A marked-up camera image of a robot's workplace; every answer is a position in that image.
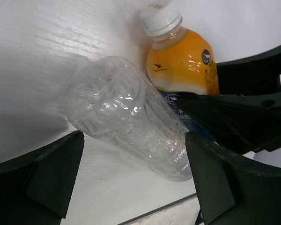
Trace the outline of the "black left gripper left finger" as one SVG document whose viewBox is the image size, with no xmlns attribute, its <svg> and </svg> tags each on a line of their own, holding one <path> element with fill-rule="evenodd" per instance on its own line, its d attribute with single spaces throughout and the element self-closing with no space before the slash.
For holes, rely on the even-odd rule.
<svg viewBox="0 0 281 225">
<path fill-rule="evenodd" d="M 59 225 L 67 215 L 84 148 L 70 134 L 0 163 L 0 225 Z"/>
</svg>

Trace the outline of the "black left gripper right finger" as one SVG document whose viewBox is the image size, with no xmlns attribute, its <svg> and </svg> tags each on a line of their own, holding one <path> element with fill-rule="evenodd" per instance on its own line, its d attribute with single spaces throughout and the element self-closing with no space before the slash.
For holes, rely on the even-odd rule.
<svg viewBox="0 0 281 225">
<path fill-rule="evenodd" d="M 217 71 L 220 95 L 177 100 L 213 138 L 185 137 L 204 223 L 281 225 L 281 168 L 245 157 L 281 148 L 281 45 Z"/>
</svg>

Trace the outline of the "orange label juice bottle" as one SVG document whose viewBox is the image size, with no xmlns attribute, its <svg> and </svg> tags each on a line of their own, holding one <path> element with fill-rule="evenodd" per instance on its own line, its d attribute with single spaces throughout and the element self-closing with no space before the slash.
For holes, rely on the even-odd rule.
<svg viewBox="0 0 281 225">
<path fill-rule="evenodd" d="M 219 95 L 219 81 L 211 45 L 198 33 L 182 26 L 172 0 L 155 0 L 140 14 L 150 39 L 147 74 L 175 114 L 189 130 L 214 139 L 176 101 L 183 95 Z"/>
</svg>

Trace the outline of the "clear crushed bottle front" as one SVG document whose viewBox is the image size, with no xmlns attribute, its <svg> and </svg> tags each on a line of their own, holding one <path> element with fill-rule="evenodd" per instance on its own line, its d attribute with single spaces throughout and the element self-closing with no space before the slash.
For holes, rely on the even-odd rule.
<svg viewBox="0 0 281 225">
<path fill-rule="evenodd" d="M 187 127 L 132 62 L 108 56 L 85 64 L 65 91 L 65 114 L 77 130 L 112 145 L 174 182 L 192 178 Z"/>
</svg>

